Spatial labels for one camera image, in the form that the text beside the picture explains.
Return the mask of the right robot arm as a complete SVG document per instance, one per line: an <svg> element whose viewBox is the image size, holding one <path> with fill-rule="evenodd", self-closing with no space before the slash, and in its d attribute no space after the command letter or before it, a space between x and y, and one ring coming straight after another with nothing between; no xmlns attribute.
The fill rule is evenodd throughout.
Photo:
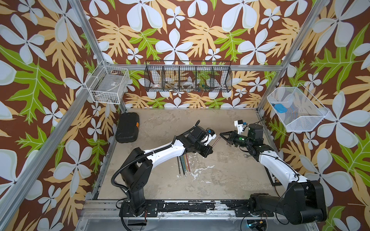
<svg viewBox="0 0 370 231"><path fill-rule="evenodd" d="M248 153L267 168L286 189L281 197L266 193L251 194L248 210L251 213L271 212L283 215L286 220L299 225L322 222L327 219L323 186L317 180L309 180L283 161L267 144L264 144L263 127L258 124L248 126L248 134L242 135L243 124L237 130L220 133L228 144Z"/></svg>

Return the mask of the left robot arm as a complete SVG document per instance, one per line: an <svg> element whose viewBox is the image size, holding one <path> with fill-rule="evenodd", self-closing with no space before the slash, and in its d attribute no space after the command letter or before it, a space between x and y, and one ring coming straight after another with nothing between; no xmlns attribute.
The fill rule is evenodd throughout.
<svg viewBox="0 0 370 231"><path fill-rule="evenodd" d="M198 153L207 157L213 153L210 142L216 138L212 129L204 129L198 124L160 147L131 151L122 166L111 177L111 184L124 190L129 212L139 216L146 209L144 186L147 184L151 171L158 165L183 156L187 153Z"/></svg>

